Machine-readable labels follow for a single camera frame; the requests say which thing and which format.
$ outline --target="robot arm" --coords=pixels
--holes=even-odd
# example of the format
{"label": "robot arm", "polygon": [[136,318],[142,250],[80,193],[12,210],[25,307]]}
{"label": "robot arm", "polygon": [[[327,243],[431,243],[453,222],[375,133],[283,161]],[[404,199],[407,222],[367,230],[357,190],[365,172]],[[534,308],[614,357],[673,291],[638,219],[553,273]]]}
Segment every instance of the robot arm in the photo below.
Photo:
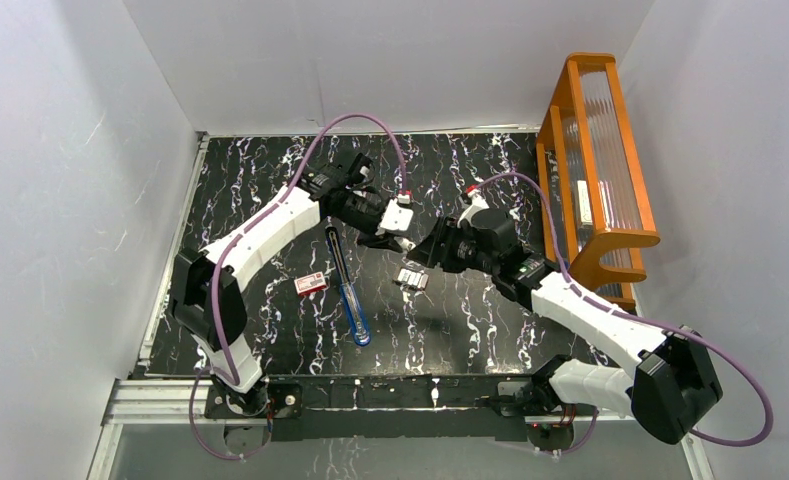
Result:
{"label": "robot arm", "polygon": [[[182,249],[177,254],[171,278],[170,313],[205,351],[215,372],[215,385],[222,396],[231,400],[230,408],[236,413],[255,414],[267,403],[259,359],[243,335],[247,312],[242,292],[262,266],[327,216],[358,229],[362,233],[359,244],[397,252],[413,246],[400,237],[412,218],[409,196],[398,195],[387,204],[371,200],[367,192],[372,188],[365,186],[371,169],[370,158],[350,153],[342,153],[331,163],[308,166],[282,202],[272,200],[255,216],[199,252]],[[282,198],[287,188],[282,187],[276,198]],[[221,347],[212,311],[211,277],[218,264],[222,265],[217,288],[221,323],[238,371],[237,383],[227,376],[229,360]]]}
{"label": "robot arm", "polygon": [[[545,412],[561,404],[607,408],[635,417],[654,437],[676,444],[720,400],[720,383],[705,348],[613,316],[617,305],[577,285],[580,296],[555,264],[528,251],[507,212],[489,208],[477,190],[468,190],[460,200],[466,206],[462,215],[438,219],[408,258],[426,267],[440,265],[446,272],[471,268],[491,275],[504,297],[564,325],[619,366],[588,365],[559,355],[532,376],[517,401]],[[611,310],[591,305],[586,297]]]}

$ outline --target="blue tool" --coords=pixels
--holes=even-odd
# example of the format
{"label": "blue tool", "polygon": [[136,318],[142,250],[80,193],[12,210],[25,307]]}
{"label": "blue tool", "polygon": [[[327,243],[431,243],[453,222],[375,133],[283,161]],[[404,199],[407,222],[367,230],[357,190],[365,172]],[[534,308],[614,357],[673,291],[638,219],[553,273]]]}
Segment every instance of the blue tool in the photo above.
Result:
{"label": "blue tool", "polygon": [[344,260],[344,252],[341,251],[341,237],[335,227],[326,227],[326,244],[335,260],[335,270],[338,272],[339,278],[338,289],[341,291],[344,309],[347,310],[347,320],[349,320],[350,329],[353,331],[353,340],[356,345],[364,347],[370,343],[370,329],[367,326],[365,313],[359,305],[356,289],[350,282],[350,272],[347,271],[347,262]]}

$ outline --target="white wall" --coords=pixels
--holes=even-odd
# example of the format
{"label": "white wall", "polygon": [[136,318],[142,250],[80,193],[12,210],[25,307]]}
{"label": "white wall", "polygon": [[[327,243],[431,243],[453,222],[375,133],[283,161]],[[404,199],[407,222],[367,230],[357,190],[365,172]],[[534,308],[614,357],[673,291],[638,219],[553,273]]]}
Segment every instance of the white wall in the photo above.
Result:
{"label": "white wall", "polygon": [[[707,446],[717,478],[789,479],[789,2],[659,0],[620,73],[662,234],[641,306],[720,342],[769,390],[771,438]],[[755,395],[719,374],[703,430],[758,432]]]}
{"label": "white wall", "polygon": [[[653,0],[124,0],[198,130],[540,123],[565,57],[621,57]],[[369,130],[367,122],[345,129]]]}
{"label": "white wall", "polygon": [[119,0],[0,1],[0,478],[84,478],[193,129]]}

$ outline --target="marble tabletop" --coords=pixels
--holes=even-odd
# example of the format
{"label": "marble tabletop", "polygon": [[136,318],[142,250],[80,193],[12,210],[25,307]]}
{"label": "marble tabletop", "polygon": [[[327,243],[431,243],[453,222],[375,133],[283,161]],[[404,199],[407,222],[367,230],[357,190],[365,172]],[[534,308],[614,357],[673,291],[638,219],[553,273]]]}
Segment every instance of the marble tabletop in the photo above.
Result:
{"label": "marble tabletop", "polygon": [[[419,241],[438,216],[455,214],[456,196],[504,171],[536,175],[535,135],[421,134],[398,136],[408,164],[415,217],[410,237]],[[212,138],[199,172],[182,244],[202,248],[250,218],[294,173],[312,137]],[[328,137],[314,159],[350,148],[376,160],[375,185],[383,196],[397,188],[394,149],[387,137]],[[540,207],[523,182],[488,187],[490,205],[508,208],[521,239],[543,251]],[[338,290],[298,297],[293,280],[317,271],[333,274],[323,230],[336,225],[372,340],[353,343]],[[245,335],[269,374],[407,375],[504,374],[538,369],[554,355],[588,362],[605,356],[564,327],[526,312],[503,297],[479,272],[428,270],[426,291],[393,283],[402,255],[356,246],[358,233],[338,220],[324,221],[278,253],[245,292]],[[191,376],[204,357],[166,314],[158,323],[147,375]]]}

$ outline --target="gray floor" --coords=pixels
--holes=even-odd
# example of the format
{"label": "gray floor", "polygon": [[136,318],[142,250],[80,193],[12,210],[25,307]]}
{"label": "gray floor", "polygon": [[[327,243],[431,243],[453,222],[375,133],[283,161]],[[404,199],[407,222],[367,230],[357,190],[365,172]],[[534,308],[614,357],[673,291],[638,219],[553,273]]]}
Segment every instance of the gray floor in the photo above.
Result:
{"label": "gray floor", "polygon": [[[222,427],[203,431],[212,445],[222,444]],[[691,475],[679,446],[653,440],[634,422],[611,421],[597,426],[584,449],[558,462],[535,457],[526,444],[483,438],[351,438],[274,443],[239,463],[211,457],[187,425],[126,425],[111,478],[684,480]]]}

